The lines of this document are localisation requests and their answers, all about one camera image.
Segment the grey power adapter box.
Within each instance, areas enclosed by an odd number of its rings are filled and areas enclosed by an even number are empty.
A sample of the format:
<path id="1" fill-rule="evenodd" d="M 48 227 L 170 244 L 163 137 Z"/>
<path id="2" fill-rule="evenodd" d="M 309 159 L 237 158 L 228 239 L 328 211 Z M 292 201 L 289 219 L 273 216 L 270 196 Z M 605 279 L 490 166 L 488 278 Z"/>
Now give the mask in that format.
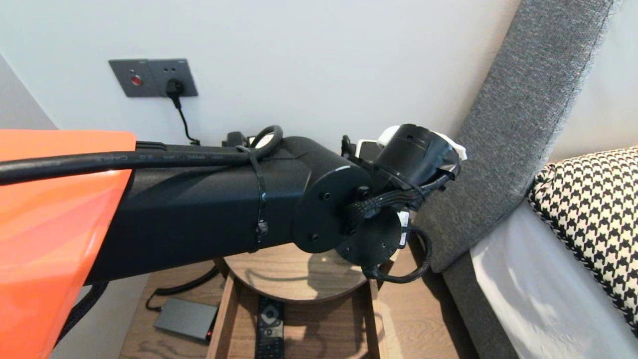
<path id="1" fill-rule="evenodd" d="M 153 323 L 155 329 L 193 340 L 209 342 L 216 321 L 217 306 L 169 298 Z"/>

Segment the grey fabric headboard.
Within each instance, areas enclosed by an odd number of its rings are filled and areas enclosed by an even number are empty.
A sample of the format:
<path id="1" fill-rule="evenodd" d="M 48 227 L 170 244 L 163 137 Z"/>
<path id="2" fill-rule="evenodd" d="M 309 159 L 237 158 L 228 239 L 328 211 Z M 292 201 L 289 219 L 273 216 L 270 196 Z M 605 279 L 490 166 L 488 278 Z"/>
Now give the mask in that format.
<path id="1" fill-rule="evenodd" d="M 456 135 L 469 159 L 417 223 L 445 271 L 524 200 L 590 77 L 624 0 L 520 0 Z"/>

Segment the black white houndstooth pillow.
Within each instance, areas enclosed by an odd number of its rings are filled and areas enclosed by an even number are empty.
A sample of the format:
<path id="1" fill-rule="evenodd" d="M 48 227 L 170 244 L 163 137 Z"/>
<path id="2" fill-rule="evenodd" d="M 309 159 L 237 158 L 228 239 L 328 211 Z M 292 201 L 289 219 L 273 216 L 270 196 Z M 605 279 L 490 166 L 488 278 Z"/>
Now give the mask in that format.
<path id="1" fill-rule="evenodd" d="M 638 339 L 638 146 L 548 164 L 528 201 Z"/>

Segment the black power plug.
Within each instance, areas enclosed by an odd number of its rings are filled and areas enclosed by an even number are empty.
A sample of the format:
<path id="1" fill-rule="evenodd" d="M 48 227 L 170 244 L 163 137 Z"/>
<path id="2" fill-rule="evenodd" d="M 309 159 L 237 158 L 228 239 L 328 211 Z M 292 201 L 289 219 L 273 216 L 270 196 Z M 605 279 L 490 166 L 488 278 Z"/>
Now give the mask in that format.
<path id="1" fill-rule="evenodd" d="M 185 86 L 182 82 L 180 82 L 180 80 L 170 79 L 167 81 L 165 87 L 166 96 L 173 102 L 174 107 L 178 109 L 178 111 L 181 111 L 182 109 L 180 98 L 184 92 Z"/>

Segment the grey wall socket panel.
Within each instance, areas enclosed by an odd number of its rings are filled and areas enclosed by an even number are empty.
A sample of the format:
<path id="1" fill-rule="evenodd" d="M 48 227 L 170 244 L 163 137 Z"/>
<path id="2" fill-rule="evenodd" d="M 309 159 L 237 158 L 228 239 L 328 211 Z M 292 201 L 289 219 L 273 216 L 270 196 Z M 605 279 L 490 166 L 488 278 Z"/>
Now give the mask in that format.
<path id="1" fill-rule="evenodd" d="M 167 97 L 165 89 L 168 81 L 171 79 L 178 80 L 184 85 L 185 90 L 182 96 L 198 96 L 196 83 L 187 59 L 150 59 L 148 60 L 148 66 L 157 85 L 158 95 L 160 97 Z"/>

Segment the black TV remote control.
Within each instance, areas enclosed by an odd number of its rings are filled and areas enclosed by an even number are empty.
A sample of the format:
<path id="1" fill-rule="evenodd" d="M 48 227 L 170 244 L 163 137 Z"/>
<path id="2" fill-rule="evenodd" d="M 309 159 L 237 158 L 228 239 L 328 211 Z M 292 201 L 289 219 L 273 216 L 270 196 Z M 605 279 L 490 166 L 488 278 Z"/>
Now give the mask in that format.
<path id="1" fill-rule="evenodd" d="M 284 359 L 284 304 L 258 298 L 255 359 Z"/>

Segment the grey fabric bed base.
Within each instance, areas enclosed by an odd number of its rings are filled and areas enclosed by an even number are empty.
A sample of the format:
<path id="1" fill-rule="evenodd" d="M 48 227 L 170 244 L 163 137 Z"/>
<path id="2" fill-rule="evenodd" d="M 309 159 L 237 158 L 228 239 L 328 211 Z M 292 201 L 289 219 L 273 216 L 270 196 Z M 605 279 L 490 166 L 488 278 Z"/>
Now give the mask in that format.
<path id="1" fill-rule="evenodd" d="M 477 282 L 470 253 L 458 257 L 442 275 L 479 359 L 519 359 Z"/>

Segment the grey switch panel red button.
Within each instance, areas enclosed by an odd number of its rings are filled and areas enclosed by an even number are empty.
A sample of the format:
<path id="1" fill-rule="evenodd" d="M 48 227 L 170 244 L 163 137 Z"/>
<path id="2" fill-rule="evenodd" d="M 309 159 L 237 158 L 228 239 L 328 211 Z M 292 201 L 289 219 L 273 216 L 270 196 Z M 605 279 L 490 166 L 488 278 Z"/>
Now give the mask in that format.
<path id="1" fill-rule="evenodd" d="M 110 59 L 109 66 L 128 98 L 150 98 L 157 94 L 148 60 Z"/>

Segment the wooden table drawer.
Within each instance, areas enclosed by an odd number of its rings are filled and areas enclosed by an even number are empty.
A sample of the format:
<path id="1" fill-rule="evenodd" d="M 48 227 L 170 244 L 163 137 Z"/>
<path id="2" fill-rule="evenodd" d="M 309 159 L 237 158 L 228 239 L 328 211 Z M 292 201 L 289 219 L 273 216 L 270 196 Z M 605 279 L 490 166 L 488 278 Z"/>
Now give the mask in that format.
<path id="1" fill-rule="evenodd" d="M 228 275 L 206 359 L 255 359 L 260 296 Z M 369 280 L 336 299 L 284 306 L 283 359 L 391 359 L 379 286 Z"/>

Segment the round wooden side table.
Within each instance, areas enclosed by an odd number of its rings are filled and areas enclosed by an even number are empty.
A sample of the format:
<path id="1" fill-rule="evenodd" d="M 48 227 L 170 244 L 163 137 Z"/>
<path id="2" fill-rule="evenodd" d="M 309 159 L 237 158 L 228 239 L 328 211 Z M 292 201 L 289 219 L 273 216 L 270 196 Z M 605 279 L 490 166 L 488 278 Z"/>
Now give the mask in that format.
<path id="1" fill-rule="evenodd" d="M 253 254 L 224 257 L 229 272 L 243 285 L 275 300 L 314 304 L 338 299 L 367 281 L 360 267 L 335 250 L 310 254 L 293 243 Z"/>

